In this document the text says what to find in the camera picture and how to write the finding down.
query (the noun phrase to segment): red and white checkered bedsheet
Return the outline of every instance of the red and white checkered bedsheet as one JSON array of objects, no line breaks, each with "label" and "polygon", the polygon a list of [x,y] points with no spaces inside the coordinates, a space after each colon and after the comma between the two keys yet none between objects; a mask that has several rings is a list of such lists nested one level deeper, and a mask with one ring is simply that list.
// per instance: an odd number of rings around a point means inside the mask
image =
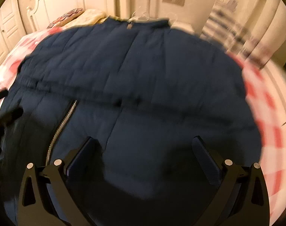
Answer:
[{"label": "red and white checkered bedsheet", "polygon": [[[0,90],[10,88],[16,77],[17,67],[41,40],[60,31],[62,31],[61,27],[55,27],[24,36],[0,66]],[[286,193],[282,190],[282,180],[286,174],[282,161],[283,142],[276,106],[260,71],[250,62],[241,60],[234,54],[229,53],[229,55],[243,69],[246,101],[261,133],[263,149],[260,163],[268,188],[272,224],[286,207]]]}]

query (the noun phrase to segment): white wardrobe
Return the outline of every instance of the white wardrobe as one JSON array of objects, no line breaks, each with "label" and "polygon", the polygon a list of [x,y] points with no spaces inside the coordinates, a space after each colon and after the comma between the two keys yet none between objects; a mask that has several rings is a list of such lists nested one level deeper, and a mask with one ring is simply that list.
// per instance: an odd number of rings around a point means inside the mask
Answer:
[{"label": "white wardrobe", "polygon": [[6,0],[0,8],[0,64],[24,35],[17,0]]}]

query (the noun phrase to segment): puffer jacket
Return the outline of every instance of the puffer jacket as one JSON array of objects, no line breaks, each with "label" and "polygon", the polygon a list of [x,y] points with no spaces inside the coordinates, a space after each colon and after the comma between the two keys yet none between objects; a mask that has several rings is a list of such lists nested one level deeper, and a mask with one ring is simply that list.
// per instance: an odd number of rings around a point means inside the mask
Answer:
[{"label": "puffer jacket", "polygon": [[98,226],[192,225],[217,190],[195,136],[236,164],[259,161],[245,95],[231,58],[166,20],[109,18],[51,35],[23,60],[0,110],[24,109],[1,141],[4,209],[17,224],[28,163],[63,159],[92,137],[99,146],[72,193]]}]

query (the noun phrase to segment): metal zipper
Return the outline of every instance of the metal zipper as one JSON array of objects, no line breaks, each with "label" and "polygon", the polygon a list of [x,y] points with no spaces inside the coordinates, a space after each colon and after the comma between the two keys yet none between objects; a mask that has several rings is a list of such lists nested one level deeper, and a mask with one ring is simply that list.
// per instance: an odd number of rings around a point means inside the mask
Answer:
[{"label": "metal zipper", "polygon": [[76,105],[77,105],[77,100],[75,100],[75,102],[72,104],[71,108],[69,109],[69,112],[66,114],[65,118],[63,119],[63,121],[61,122],[61,124],[59,125],[59,127],[57,128],[57,130],[56,130],[56,132],[55,132],[55,134],[54,134],[54,136],[53,136],[53,138],[52,138],[52,140],[51,140],[51,143],[50,143],[49,149],[48,149],[48,153],[47,153],[47,157],[46,157],[46,162],[45,162],[45,165],[46,165],[46,166],[49,165],[54,144],[55,144],[55,142],[57,141],[59,135],[61,134],[63,128],[65,127],[65,125],[66,125],[67,122],[69,121],[71,115],[73,114]]}]

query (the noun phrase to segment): pillow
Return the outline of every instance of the pillow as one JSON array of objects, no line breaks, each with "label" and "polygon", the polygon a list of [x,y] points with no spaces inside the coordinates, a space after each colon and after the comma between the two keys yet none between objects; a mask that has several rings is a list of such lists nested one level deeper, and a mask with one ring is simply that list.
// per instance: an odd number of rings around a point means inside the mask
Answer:
[{"label": "pillow", "polygon": [[63,26],[64,29],[73,26],[95,25],[100,19],[106,17],[106,13],[99,9],[87,9],[81,16]]},{"label": "pillow", "polygon": [[185,32],[187,32],[189,34],[194,34],[194,30],[193,30],[192,26],[190,24],[188,24],[188,23],[175,21],[171,25],[171,28],[179,29],[179,30],[185,31]]},{"label": "pillow", "polygon": [[73,19],[77,18],[83,12],[83,8],[75,8],[54,20],[50,25],[48,25],[47,29],[64,26],[65,24],[71,22]]}]

